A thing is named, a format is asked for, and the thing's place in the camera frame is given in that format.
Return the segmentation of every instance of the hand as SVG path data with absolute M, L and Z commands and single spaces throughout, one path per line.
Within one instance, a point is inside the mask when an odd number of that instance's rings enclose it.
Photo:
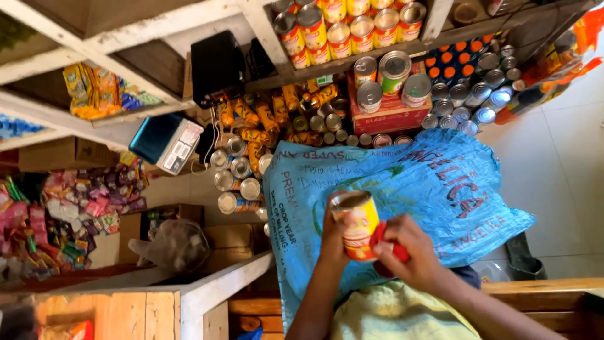
M 336 266 L 336 268 L 343 270 L 350 262 L 350 258 L 346 255 L 344 249 L 343 236 L 346 229 L 348 229 L 354 221 L 352 221 L 352 216 L 350 216 L 350 214 L 345 214 L 338 222 L 335 221 L 332 215 L 331 202 L 336 194 L 337 192 L 329 197 L 327 207 L 325 208 L 319 262 L 325 262 L 330 266 Z
M 432 240 L 409 215 L 400 215 L 386 222 L 386 240 L 397 241 L 407 248 L 410 259 L 402 263 L 386 244 L 378 243 L 373 252 L 394 276 L 409 286 L 439 296 L 450 283 L 452 272 L 444 268 L 434 253 Z

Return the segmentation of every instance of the orange bottle cap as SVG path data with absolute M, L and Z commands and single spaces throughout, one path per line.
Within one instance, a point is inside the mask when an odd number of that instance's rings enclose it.
M 453 59 L 453 54 L 451 54 L 450 52 L 444 52 L 443 55 L 440 57 L 440 60 L 442 60 L 444 63 L 450 62 L 451 59 Z
M 457 44 L 455 44 L 455 50 L 458 52 L 463 51 L 467 46 L 467 42 L 462 41 L 462 42 L 458 42 Z
M 465 64 L 466 62 L 470 61 L 470 54 L 469 53 L 462 53 L 459 55 L 459 62 L 462 64 Z
M 471 76 L 473 72 L 474 72 L 474 66 L 472 66 L 472 65 L 466 65 L 461 70 L 461 73 L 463 74 L 464 77 Z
M 430 76 L 430 78 L 436 78 L 438 77 L 440 74 L 440 70 L 437 67 L 432 67 L 429 71 L 428 71 L 428 75 Z
M 445 78 L 452 78 L 453 76 L 455 76 L 455 68 L 445 68 Z
M 483 43 L 480 41 L 473 41 L 470 44 L 470 50 L 472 50 L 472 52 L 478 52 L 483 48 Z
M 436 58 L 430 58 L 426 60 L 426 67 L 432 67 L 436 65 Z
M 495 36 L 494 34 L 487 34 L 487 35 L 483 36 L 483 42 L 485 44 L 490 43 L 490 41 L 493 40 L 494 36 Z

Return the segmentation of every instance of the red cloth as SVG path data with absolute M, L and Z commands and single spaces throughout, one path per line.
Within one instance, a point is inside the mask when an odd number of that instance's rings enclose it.
M 407 260 L 409 260 L 409 253 L 407 252 L 407 248 L 401 246 L 396 241 L 386 240 L 384 238 L 385 231 L 386 231 L 386 222 L 380 222 L 379 225 L 377 226 L 376 230 L 373 232 L 373 235 L 369 239 L 369 246 L 371 247 L 371 249 L 373 249 L 373 247 L 375 247 L 375 245 L 378 242 L 392 243 L 393 244 L 392 254 L 395 257 L 397 257 L 399 260 L 401 260 L 401 262 L 407 262 Z M 388 268 L 386 268 L 386 266 L 384 266 L 384 264 L 381 263 L 379 260 L 377 260 L 373 263 L 373 268 L 382 277 L 385 277 L 385 278 L 394 277 L 394 275 L 390 272 L 390 270 L 388 270 Z

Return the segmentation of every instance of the red cardboard box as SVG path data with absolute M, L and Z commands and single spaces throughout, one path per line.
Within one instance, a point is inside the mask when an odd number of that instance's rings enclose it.
M 423 62 L 413 63 L 410 75 L 415 73 L 426 74 Z M 347 80 L 350 112 L 352 113 L 356 135 L 363 133 L 379 134 L 417 128 L 422 124 L 423 118 L 432 110 L 432 101 L 429 96 L 426 103 L 417 108 L 405 106 L 400 100 L 400 96 L 390 96 L 382 98 L 382 105 L 377 112 L 363 114 L 357 106 L 355 75 L 352 71 L 349 72 Z

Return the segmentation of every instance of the person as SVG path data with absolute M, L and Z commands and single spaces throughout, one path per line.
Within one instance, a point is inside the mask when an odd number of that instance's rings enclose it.
M 406 247 L 408 261 L 384 244 L 373 248 L 399 280 L 352 292 L 334 313 L 350 261 L 342 235 L 351 220 L 345 215 L 336 223 L 327 205 L 318 261 L 285 340 L 565 339 L 443 267 L 432 240 L 409 215 L 388 220 L 384 233 Z

